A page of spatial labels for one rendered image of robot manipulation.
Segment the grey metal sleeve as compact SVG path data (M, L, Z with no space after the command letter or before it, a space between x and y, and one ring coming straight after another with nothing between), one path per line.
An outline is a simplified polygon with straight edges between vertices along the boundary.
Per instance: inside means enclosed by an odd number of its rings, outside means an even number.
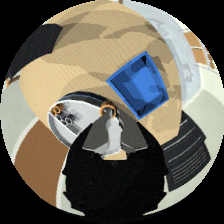
M65 116L62 120L61 120L61 123L63 124L63 125L65 125L65 126L67 126L68 125L68 123L65 121L65 118L66 118L67 116ZM67 123L67 124L66 124Z
M56 114L56 118L61 121L65 117L65 114L61 111L60 113Z
M66 121L68 124L72 124L74 120L75 120L75 117L74 117L72 114L69 114L69 115L65 118L65 121Z

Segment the blue crate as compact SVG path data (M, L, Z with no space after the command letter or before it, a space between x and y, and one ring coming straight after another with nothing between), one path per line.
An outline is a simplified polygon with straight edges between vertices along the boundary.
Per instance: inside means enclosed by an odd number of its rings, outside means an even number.
M122 66L106 82L138 120L169 100L162 77L147 51Z

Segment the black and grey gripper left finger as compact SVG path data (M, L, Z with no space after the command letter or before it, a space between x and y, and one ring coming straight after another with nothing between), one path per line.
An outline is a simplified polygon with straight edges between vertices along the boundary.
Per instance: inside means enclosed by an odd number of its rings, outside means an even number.
M84 131L72 143L63 175L67 175L69 169L79 161L93 159L94 153L99 153L102 159L105 158L105 152L109 149L109 127L111 118L114 116L114 110L111 108L93 123L90 123Z

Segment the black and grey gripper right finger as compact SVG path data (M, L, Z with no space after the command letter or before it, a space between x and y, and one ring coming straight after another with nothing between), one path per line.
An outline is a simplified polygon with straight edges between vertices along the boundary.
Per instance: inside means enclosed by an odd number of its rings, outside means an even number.
M162 170L164 176L169 174L164 154L156 138L140 123L131 118L118 107L116 116L119 118L121 149L129 153L135 152L136 159L146 159L155 163Z

